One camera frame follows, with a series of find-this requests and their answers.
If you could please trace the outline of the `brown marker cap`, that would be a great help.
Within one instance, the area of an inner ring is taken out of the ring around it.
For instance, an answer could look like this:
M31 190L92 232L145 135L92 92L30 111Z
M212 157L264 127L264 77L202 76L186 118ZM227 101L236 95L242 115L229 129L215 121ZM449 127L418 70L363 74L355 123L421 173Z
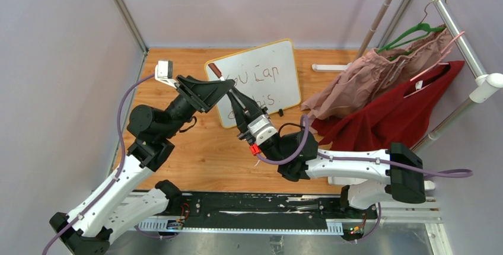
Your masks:
M216 66L216 64L214 63L209 63L208 64L208 67L210 68L210 70L214 73L214 75L221 81L224 81L225 78L222 76L222 73L221 71L219 70L219 68Z

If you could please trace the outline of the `yellow framed whiteboard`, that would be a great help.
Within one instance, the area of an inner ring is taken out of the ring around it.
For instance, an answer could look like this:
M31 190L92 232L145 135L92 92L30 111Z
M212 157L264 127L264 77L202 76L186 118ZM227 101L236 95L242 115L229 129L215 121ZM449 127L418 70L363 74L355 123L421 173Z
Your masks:
M294 107L301 102L301 90L295 64L294 44L290 39L264 44L208 61L204 70L209 81L218 78L209 68L213 63L225 79L268 113Z

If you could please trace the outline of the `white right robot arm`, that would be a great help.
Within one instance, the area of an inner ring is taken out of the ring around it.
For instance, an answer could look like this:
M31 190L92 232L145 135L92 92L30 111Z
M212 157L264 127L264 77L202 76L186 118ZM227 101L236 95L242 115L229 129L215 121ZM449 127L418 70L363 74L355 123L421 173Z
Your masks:
M378 202L408 204L426 201L422 160L401 143L367 152L329 151L318 147L302 115L300 131L281 136L265 106L232 88L227 94L240 133L251 153L278 168L289 181L322 177L342 179L339 210L353 218Z

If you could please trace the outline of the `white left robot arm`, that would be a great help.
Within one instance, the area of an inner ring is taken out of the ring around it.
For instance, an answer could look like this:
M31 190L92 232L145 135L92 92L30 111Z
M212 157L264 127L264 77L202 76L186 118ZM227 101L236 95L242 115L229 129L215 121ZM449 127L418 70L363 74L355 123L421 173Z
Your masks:
M171 138L182 131L196 112L206 113L235 85L231 79L201 81L191 76L151 78L172 86L177 97L160 110L141 105L129 116L128 131L135 137L131 146L120 144L121 160L92 194L68 213L50 219L56 238L72 254L104 254L126 231L158 213L177 214L182 207L181 191L170 181L159 182L141 198L124 200L168 159Z

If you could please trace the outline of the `pink garment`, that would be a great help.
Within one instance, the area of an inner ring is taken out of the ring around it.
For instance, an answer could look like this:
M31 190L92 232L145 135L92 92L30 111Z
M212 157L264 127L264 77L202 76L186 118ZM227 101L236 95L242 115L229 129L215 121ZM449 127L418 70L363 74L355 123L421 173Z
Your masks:
M379 52L373 48L335 77L327 87L308 98L301 110L310 119L344 118L363 109L377 97L439 61L453 37L445 28L404 49Z

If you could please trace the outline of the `red garment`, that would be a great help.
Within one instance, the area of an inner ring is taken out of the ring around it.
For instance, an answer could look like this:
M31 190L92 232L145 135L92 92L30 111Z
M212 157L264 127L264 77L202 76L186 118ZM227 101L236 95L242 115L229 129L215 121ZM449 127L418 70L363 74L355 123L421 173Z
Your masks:
M343 119L315 120L320 145L333 151L373 151L400 142L408 148L424 136L433 108L465 62L439 63L384 93Z

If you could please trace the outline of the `green clothes hanger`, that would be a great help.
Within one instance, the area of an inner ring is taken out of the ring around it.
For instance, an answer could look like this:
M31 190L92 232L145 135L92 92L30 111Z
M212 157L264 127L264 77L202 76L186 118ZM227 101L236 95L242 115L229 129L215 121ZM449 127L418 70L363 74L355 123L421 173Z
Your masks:
M427 11L428 7L431 4L433 4L434 2L439 2L439 1L443 1L446 4L448 4L447 0L431 0L429 3L427 3L425 5L425 8L424 8L424 14L425 15L424 15L424 17L421 19L421 21L417 25L415 25L415 26L407 29L398 38L396 38L392 42L390 42L390 43L382 46L381 48L379 48L377 50L377 53L381 53L381 52L386 51L386 50L392 50L392 49L395 49L397 47L406 45L408 43L415 42L415 41L417 41L419 39L427 37L430 33L442 32L446 28L446 26L440 25L440 26L437 26L437 27L431 27L428 23L425 23L425 19L428 16L428 11ZM405 39L406 37L410 36L411 34L419 32L419 31L424 32L424 34L421 35L421 36L412 38L410 40L404 41L404 42L402 41L403 39Z

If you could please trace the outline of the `pink clothes hanger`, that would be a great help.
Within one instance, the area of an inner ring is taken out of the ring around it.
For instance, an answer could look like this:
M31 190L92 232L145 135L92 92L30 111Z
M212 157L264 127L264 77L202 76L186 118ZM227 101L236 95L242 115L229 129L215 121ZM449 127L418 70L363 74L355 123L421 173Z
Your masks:
M413 78L410 79L410 82L415 81L415 90L414 90L414 92L411 92L410 94L405 95L403 98L408 98L408 97L422 91L426 87L428 87L428 85L423 85L424 81L422 79L420 79L420 77L425 75L428 71L434 69L437 65L440 65L441 62L445 59L445 57L447 57L448 54L452 51L452 49L454 47L453 43L455 43L464 34L465 34L465 31L462 31L461 33L459 33L458 35L453 37L451 39L451 41L446 45L446 47L443 48L442 51L440 51L440 54L441 54L440 58L432 66L426 68L425 70L423 70L422 72L420 72L419 74L417 74L416 76L414 76Z

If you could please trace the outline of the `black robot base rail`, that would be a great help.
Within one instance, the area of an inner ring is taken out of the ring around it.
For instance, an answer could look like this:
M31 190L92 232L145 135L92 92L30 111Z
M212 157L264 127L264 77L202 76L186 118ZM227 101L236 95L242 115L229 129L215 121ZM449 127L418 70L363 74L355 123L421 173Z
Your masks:
M177 193L134 191L104 217L110 241L139 229L153 237L193 233L339 235L356 241L380 224L439 224L434 199L411 205L383 202L364 210L344 208L336 195Z

